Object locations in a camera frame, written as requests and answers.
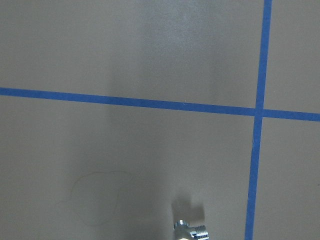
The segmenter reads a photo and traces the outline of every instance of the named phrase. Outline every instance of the plumbing fitting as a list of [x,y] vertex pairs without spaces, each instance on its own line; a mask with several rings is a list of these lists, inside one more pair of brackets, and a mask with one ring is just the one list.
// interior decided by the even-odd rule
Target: plumbing fitting
[[179,220],[173,226],[174,240],[208,240],[209,234],[204,225],[189,226],[184,220]]

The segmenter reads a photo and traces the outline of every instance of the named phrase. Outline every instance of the chrome pipe fitting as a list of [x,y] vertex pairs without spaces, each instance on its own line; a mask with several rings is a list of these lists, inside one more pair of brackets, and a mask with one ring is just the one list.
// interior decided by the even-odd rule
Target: chrome pipe fitting
[[177,221],[174,226],[174,240],[208,240],[209,234],[204,225],[189,226],[184,220]]

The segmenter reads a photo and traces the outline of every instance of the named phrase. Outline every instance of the blue tape line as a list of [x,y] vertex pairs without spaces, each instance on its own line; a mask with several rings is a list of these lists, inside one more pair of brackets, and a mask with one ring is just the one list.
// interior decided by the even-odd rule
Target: blue tape line
[[259,70],[258,70],[256,100],[255,100],[255,116],[254,116],[254,124],[253,124],[253,140],[252,140],[250,175],[249,175],[248,201],[247,201],[247,208],[246,208],[246,222],[245,222],[245,233],[244,233],[245,240],[252,240],[253,234],[254,234],[259,158],[260,158],[260,143],[261,143],[263,111],[264,111],[264,103],[265,103],[268,48],[269,48],[269,35],[270,35],[270,24],[271,24],[271,8],[272,8],[272,0],[264,0]]
[[264,109],[263,117],[320,122],[320,113]]
[[209,104],[188,103],[188,102],[160,101],[160,100],[148,100],[148,99],[138,99],[138,98],[127,98],[127,97],[99,96],[99,95],[88,95],[88,94],[79,94],[79,93],[39,91],[39,90],[27,90],[27,89],[16,89],[16,88],[5,88],[5,87],[0,87],[0,95],[24,97],[24,98],[96,103],[96,104],[133,106],[133,107],[144,107],[144,108],[154,108],[154,109],[181,110],[181,111],[192,111],[192,112],[202,112],[202,113],[231,114],[231,115],[241,115],[241,116],[255,115],[255,109],[249,108],[249,107],[221,106],[221,105],[209,105]]

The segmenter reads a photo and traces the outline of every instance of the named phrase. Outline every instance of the wall surface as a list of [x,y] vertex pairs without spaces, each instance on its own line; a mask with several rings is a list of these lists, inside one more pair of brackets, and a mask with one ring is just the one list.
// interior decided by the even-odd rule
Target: wall surface
[[318,240],[319,12],[2,0],[0,239]]

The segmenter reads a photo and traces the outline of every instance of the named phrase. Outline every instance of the shower valve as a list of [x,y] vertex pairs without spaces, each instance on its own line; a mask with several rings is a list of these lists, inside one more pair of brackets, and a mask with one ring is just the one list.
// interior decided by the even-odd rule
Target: shower valve
[[173,226],[174,240],[208,240],[209,234],[204,225],[189,226],[184,220],[179,220]]

